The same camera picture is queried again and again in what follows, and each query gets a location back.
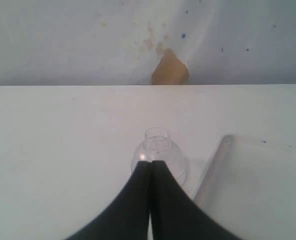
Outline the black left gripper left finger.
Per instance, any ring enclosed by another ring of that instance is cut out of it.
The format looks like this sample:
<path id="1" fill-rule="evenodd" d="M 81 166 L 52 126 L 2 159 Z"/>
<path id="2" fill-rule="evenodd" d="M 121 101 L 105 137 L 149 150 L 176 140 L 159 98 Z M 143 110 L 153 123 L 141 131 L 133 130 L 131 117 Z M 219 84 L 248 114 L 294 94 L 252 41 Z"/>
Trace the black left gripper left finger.
<path id="1" fill-rule="evenodd" d="M 116 198 L 69 240 L 146 240 L 150 215 L 149 185 L 152 163 L 137 163 Z"/>

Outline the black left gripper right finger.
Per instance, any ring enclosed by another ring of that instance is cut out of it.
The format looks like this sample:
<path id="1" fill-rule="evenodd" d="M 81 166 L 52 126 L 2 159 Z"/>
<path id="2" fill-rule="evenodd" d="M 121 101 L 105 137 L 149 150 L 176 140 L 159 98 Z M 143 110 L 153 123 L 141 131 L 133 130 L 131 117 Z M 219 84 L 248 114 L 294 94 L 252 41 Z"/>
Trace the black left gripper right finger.
<path id="1" fill-rule="evenodd" d="M 198 208 L 165 162 L 152 163 L 151 184 L 151 220 L 155 240 L 239 239 Z"/>

